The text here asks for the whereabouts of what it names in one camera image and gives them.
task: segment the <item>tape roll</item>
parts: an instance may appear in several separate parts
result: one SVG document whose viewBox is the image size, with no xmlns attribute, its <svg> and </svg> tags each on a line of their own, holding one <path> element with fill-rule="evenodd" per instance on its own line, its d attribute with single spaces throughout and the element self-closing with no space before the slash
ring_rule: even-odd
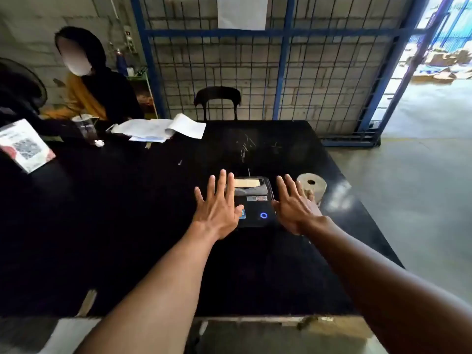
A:
<svg viewBox="0 0 472 354">
<path fill-rule="evenodd" d="M 316 174 L 300 174 L 298 175 L 297 181 L 302 183 L 305 194 L 307 194 L 309 190 L 313 192 L 315 202 L 319 204 L 326 191 L 326 181 Z"/>
</svg>

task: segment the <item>brick wall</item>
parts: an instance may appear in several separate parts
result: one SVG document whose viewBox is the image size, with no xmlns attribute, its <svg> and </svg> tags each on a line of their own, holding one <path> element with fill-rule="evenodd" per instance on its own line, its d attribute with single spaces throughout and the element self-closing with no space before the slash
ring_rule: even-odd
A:
<svg viewBox="0 0 472 354">
<path fill-rule="evenodd" d="M 268 0 L 267 28 L 282 28 L 287 0 Z M 398 27 L 411 0 L 295 0 L 297 28 Z M 154 29 L 216 29 L 217 0 L 142 0 Z M 162 95 L 173 117 L 202 119 L 196 92 L 236 87 L 239 119 L 272 119 L 280 38 L 154 38 Z M 284 74 L 280 119 L 306 119 L 318 133 L 351 133 L 392 43 L 388 37 L 294 37 Z M 233 119 L 230 101 L 210 101 L 210 119 Z"/>
<path fill-rule="evenodd" d="M 115 0 L 117 7 L 121 2 Z M 0 57 L 13 59 L 39 76 L 47 89 L 48 106 L 66 100 L 68 71 L 54 45 L 54 34 L 66 25 L 93 32 L 113 67 L 109 42 L 122 47 L 125 40 L 110 0 L 0 0 Z"/>
</svg>

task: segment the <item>black chair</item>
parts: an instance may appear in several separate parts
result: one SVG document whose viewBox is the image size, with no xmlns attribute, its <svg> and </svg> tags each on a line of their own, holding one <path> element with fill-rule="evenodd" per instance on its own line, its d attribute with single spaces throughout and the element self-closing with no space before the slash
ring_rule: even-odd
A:
<svg viewBox="0 0 472 354">
<path fill-rule="evenodd" d="M 207 87 L 198 91 L 193 105 L 201 104 L 204 107 L 204 121 L 206 122 L 206 105 L 212 99 L 229 99 L 235 107 L 235 120 L 237 120 L 236 107 L 241 105 L 241 93 L 231 87 Z"/>
</svg>

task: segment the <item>black table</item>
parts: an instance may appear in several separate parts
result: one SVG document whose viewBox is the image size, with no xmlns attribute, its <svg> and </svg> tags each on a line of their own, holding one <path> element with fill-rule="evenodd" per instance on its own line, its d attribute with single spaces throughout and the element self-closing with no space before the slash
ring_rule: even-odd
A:
<svg viewBox="0 0 472 354">
<path fill-rule="evenodd" d="M 106 139 L 103 148 L 53 143 L 57 158 L 26 175 L 2 160 L 0 315 L 73 316 L 89 289 L 89 315 L 106 315 L 175 244 L 221 168 L 235 176 L 315 173 L 322 212 L 400 264 L 309 124 L 208 122 L 202 140 Z M 240 229 L 212 250 L 197 316 L 356 314 L 336 275 L 302 236 Z"/>
</svg>

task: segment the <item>stack of papers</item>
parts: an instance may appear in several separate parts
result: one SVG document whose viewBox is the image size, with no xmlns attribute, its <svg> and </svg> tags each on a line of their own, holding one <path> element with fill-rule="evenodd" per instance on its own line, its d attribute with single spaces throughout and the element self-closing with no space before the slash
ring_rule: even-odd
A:
<svg viewBox="0 0 472 354">
<path fill-rule="evenodd" d="M 111 132 L 130 136 L 134 142 L 159 142 L 170 139 L 175 132 L 191 138 L 201 139 L 205 123 L 197 123 L 185 114 L 177 114 L 174 119 L 131 119 L 115 125 Z"/>
</svg>

